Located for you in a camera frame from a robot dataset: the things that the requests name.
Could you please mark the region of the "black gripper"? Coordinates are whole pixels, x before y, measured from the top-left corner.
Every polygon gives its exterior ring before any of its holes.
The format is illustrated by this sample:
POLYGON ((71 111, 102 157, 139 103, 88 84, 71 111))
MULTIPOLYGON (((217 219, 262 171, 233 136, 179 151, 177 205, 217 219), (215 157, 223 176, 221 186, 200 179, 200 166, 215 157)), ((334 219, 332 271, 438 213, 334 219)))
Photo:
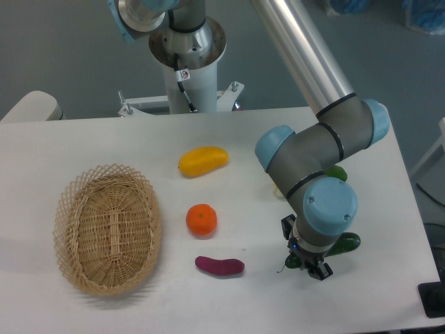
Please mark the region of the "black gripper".
POLYGON ((289 254, 293 253, 301 259, 302 265, 299 269, 307 269, 310 277, 317 280, 329 278, 332 275, 332 269, 328 263, 324 262, 324 258, 338 236, 324 236, 328 244, 316 246, 302 238, 296 229, 295 221, 296 217, 293 214, 281 220, 283 236, 288 241, 289 254))

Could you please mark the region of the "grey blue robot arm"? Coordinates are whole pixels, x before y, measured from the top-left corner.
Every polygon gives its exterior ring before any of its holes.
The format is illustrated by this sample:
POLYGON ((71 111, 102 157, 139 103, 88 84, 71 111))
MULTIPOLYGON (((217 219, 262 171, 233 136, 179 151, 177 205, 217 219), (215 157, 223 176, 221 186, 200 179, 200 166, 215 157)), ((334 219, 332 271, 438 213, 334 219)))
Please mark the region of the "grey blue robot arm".
MULTIPOLYGON (((267 131, 254 152, 293 209, 282 220, 290 255, 324 280, 332 274, 325 257, 357 211, 353 189, 327 171, 384 138, 389 115, 379 102, 356 96, 301 1, 253 6, 317 119, 302 132, 285 125, 267 131)), ((216 63, 226 39, 205 2, 109 1, 108 8, 125 40, 148 37, 164 68, 171 113, 221 110, 227 96, 217 94, 216 63)))

